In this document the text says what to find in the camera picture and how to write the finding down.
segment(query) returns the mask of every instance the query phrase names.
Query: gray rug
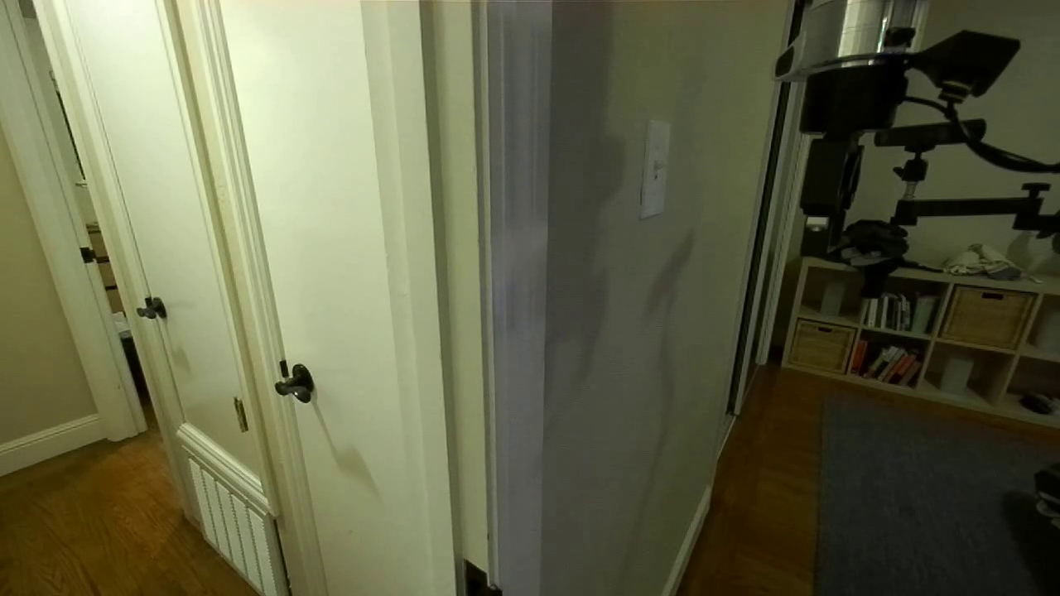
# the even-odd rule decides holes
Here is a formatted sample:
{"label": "gray rug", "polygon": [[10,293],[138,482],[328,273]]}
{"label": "gray rug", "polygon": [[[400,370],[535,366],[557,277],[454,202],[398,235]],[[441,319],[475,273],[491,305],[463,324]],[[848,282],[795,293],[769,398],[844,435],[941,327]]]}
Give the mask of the gray rug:
{"label": "gray rug", "polygon": [[1060,529],[1035,472],[1060,452],[831,402],[821,432],[820,596],[1060,596]]}

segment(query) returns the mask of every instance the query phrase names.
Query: light switch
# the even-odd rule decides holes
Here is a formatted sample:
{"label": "light switch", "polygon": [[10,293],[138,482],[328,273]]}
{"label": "light switch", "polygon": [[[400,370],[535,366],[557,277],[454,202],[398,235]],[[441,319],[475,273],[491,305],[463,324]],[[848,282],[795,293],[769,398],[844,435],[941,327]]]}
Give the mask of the light switch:
{"label": "light switch", "polygon": [[672,125],[666,120],[651,120],[639,216],[661,216],[666,208],[668,133]]}

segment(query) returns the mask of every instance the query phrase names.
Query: door knob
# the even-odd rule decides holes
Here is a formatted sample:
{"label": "door knob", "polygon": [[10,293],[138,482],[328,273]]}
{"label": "door knob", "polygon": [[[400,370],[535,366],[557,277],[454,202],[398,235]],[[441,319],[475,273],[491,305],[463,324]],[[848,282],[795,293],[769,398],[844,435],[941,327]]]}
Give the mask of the door knob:
{"label": "door knob", "polygon": [[169,319],[165,303],[151,296],[142,298],[142,309],[137,309],[138,319]]}
{"label": "door knob", "polygon": [[293,373],[285,381],[275,381],[275,393],[290,398],[295,393],[295,402],[310,405],[313,402],[313,373],[305,366],[295,366]]}

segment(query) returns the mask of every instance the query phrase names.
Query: bookshelf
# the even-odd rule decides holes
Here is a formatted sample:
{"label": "bookshelf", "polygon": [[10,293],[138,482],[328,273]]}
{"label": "bookshelf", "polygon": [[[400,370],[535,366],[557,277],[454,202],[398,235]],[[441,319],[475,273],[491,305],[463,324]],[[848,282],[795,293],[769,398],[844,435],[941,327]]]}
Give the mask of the bookshelf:
{"label": "bookshelf", "polygon": [[[862,298],[854,267],[806,259],[787,367],[1060,432],[1060,282],[898,267],[880,298]],[[1031,391],[1054,415],[1027,411]]]}

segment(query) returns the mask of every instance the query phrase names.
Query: wooden floor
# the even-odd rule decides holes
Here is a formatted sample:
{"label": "wooden floor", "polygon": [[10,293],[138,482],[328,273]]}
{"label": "wooden floor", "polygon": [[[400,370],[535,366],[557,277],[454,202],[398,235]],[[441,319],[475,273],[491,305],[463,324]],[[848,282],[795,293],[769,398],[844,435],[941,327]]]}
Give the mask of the wooden floor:
{"label": "wooden floor", "polygon": [[1060,446],[1058,432],[812,373],[761,370],[724,453],[714,510],[688,561],[683,596],[816,594],[821,409],[843,398],[880,402],[938,420],[971,420]]}
{"label": "wooden floor", "polygon": [[0,594],[253,594],[184,520],[159,435],[0,477]]}

